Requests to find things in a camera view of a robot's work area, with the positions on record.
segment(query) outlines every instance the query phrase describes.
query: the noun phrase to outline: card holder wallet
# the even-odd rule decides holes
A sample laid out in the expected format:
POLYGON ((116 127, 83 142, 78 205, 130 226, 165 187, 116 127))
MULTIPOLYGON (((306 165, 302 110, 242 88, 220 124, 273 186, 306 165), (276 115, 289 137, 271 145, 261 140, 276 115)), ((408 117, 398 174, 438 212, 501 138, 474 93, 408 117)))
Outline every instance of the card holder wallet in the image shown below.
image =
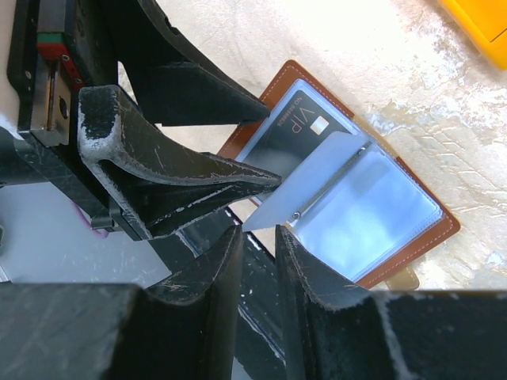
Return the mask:
POLYGON ((295 61, 261 99, 272 115, 238 127, 219 152, 284 178, 256 199, 245 230, 288 224, 310 253, 364 287, 459 230, 395 150, 295 61))

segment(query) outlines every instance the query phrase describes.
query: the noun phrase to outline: clear plastic pocket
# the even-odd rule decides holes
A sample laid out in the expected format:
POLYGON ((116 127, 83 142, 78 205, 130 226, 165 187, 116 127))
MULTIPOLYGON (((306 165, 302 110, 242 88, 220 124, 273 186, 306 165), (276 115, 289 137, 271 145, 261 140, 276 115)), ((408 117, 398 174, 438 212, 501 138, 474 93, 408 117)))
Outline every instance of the clear plastic pocket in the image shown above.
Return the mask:
POLYGON ((245 229, 291 221, 310 253, 352 281, 380 266, 443 213, 376 142, 364 149, 365 143, 363 136, 331 134, 250 216, 245 229))
POLYGON ((438 204, 372 145, 293 231, 318 259, 358 281, 441 218, 438 204))

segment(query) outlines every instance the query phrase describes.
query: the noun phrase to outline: yellow object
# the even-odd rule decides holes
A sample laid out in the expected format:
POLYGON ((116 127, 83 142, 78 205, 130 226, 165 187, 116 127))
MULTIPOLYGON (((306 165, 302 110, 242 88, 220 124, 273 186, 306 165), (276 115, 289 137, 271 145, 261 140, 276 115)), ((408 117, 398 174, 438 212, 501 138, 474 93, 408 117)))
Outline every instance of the yellow object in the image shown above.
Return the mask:
POLYGON ((507 0, 440 0, 475 46, 507 70, 507 0))

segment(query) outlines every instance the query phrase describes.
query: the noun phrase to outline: black vip card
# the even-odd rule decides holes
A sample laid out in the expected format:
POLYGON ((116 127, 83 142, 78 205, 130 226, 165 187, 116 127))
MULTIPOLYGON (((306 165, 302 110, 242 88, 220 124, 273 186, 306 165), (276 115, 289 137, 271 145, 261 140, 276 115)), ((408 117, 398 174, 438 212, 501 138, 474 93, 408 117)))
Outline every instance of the black vip card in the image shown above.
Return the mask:
POLYGON ((242 161, 285 179, 336 131, 350 133, 300 89, 242 161))

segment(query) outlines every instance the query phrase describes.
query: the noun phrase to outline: red component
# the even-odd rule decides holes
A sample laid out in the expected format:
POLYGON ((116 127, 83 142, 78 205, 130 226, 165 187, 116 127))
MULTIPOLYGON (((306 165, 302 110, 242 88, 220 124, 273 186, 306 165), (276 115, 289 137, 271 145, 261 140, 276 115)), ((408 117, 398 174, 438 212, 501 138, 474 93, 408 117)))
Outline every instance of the red component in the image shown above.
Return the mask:
POLYGON ((78 90, 84 87, 85 82, 83 81, 74 60, 69 54, 67 46, 64 44, 38 43, 37 50, 47 61, 62 61, 65 70, 67 70, 69 77, 71 77, 72 89, 78 90))

